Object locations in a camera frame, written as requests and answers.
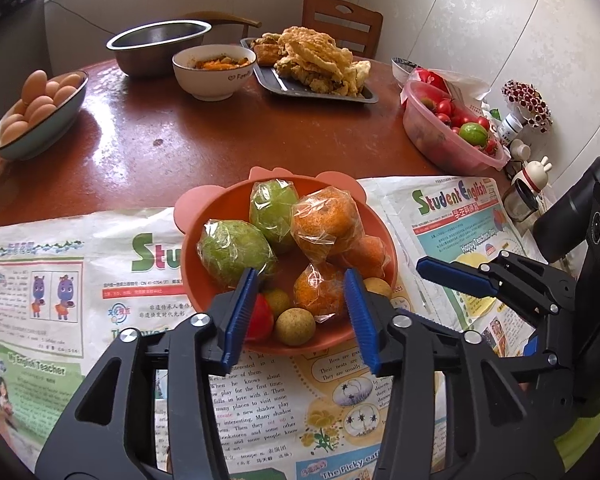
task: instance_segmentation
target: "green fruit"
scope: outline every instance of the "green fruit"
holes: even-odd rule
[[[273,313],[274,319],[278,319],[280,314],[291,308],[291,299],[289,295],[281,288],[272,288],[263,292],[265,300],[269,303],[269,308]]]
[[[198,242],[205,269],[223,286],[235,287],[242,272],[253,267],[272,274],[276,256],[263,234],[242,220],[209,220]]]
[[[460,127],[458,133],[460,137],[466,140],[472,146],[485,147],[489,139],[489,133],[478,123],[465,123]]]
[[[422,99],[420,99],[420,102],[422,104],[424,104],[431,111],[436,109],[436,104],[435,104],[435,102],[433,102],[433,99],[430,99],[428,97],[423,97]]]
[[[292,182],[275,179],[253,184],[249,222],[264,234],[279,254],[294,244],[291,236],[291,208],[296,202],[298,193]]]

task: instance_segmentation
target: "orange bowl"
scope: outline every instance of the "orange bowl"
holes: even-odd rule
[[[248,180],[231,187],[200,186],[187,191],[176,202],[173,219],[185,234],[180,257],[182,283],[193,308],[204,312],[211,305],[216,294],[225,292],[209,275],[198,256],[197,244],[202,230],[209,219],[249,221],[251,188],[254,182],[281,178],[296,186],[299,196],[305,196],[327,186],[335,186],[349,191],[356,201],[365,233],[377,236],[384,242],[391,261],[385,269],[385,279],[395,286],[397,278],[397,259],[394,242],[389,231],[378,215],[366,205],[366,194],[362,186],[352,177],[335,171],[327,171],[318,176],[294,175],[282,168],[269,171],[253,168]],[[292,297],[293,285],[298,276],[309,264],[309,260],[298,247],[278,257],[277,271],[270,286],[283,289]],[[353,338],[354,332],[349,319],[328,320],[320,323],[315,335],[304,345],[290,347],[269,338],[258,343],[245,343],[245,348],[267,354],[298,355],[325,350],[338,343]]]

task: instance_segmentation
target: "metal basin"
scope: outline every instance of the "metal basin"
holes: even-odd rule
[[[131,77],[173,74],[174,54],[202,44],[211,25],[196,20],[149,23],[126,30],[107,42],[120,70]]]

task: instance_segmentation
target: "chair backrest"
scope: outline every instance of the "chair backrest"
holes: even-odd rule
[[[318,20],[315,17],[316,12],[325,16],[331,16],[332,18],[339,18],[345,22],[366,25],[368,31],[365,32],[358,28]],[[373,59],[378,49],[378,42],[380,41],[382,14],[344,0],[304,0],[302,26],[312,28],[318,32],[325,32],[335,40],[349,41],[350,43],[363,45],[364,50],[350,48],[350,51],[356,56]]]
[[[219,12],[218,10],[198,10],[197,12],[189,12],[180,17],[182,20],[200,20],[209,25],[242,25],[242,38],[249,35],[249,27],[260,28],[262,22],[234,16],[228,12]]]

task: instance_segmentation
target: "bunny figurine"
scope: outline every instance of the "bunny figurine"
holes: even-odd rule
[[[546,156],[544,156],[540,162],[532,160],[531,162],[528,162],[521,171],[516,173],[512,183],[520,178],[529,186],[529,189],[533,191],[534,194],[538,194],[549,182],[547,173],[551,171],[552,167],[553,166]]]

